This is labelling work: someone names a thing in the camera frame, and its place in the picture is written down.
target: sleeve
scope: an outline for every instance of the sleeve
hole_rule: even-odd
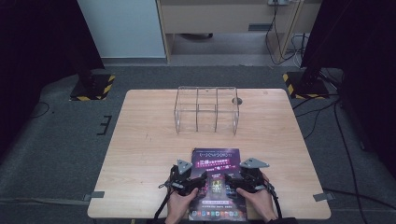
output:
[[[271,220],[267,224],[298,224],[295,217],[285,217],[277,220]]]

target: gray carpet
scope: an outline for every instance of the gray carpet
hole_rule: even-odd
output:
[[[0,199],[51,198],[80,201],[94,190],[125,93],[130,89],[176,89],[178,86],[235,86],[236,88],[286,89],[282,75],[295,67],[266,66],[135,66],[108,67],[116,76],[103,101],[72,102],[69,94],[78,77],[48,85],[32,118],[0,166]],[[337,99],[311,100],[295,114],[322,108]],[[290,99],[292,105],[302,100]],[[338,105],[337,115],[353,161],[360,194],[396,206],[396,181],[375,153],[360,149],[360,141],[347,114]],[[333,106],[298,117],[308,151],[323,188],[354,192],[352,173],[334,118]],[[112,116],[106,135],[100,124]],[[363,223],[356,197],[334,193],[328,220],[300,223]],[[396,223],[396,211],[361,199],[368,223]],[[0,203],[0,223],[93,223],[86,205]],[[97,223],[131,223],[130,219],[101,219]]]

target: finger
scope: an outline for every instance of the finger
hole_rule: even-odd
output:
[[[175,197],[175,195],[178,195],[178,192],[175,190],[169,191],[168,192],[169,197]]]
[[[249,195],[249,192],[245,191],[244,189],[240,189],[240,188],[237,188],[237,189],[236,189],[236,192],[238,192],[238,193],[239,193],[240,195],[242,195],[244,198],[248,197],[248,195]]]
[[[195,188],[195,189],[193,189],[192,192],[191,192],[188,196],[186,196],[186,197],[189,197],[189,199],[192,200],[192,199],[194,199],[194,198],[197,196],[197,193],[198,193],[198,188]]]
[[[178,194],[178,191],[177,190],[175,190],[175,189],[170,189],[170,191],[169,191],[171,194]]]

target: hand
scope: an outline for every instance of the hand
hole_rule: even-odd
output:
[[[194,189],[191,194],[187,196],[181,196],[176,191],[174,191],[168,200],[168,216],[166,217],[166,224],[176,224],[178,223],[186,214],[187,209],[189,209],[190,202],[196,197],[198,193],[198,188]]]
[[[262,177],[269,182],[269,179],[265,174],[262,174]],[[236,192],[250,201],[254,210],[256,210],[256,212],[264,219],[265,223],[270,220],[277,219],[274,212],[272,195],[266,189],[261,189],[256,193],[249,193],[243,189],[237,188]]]

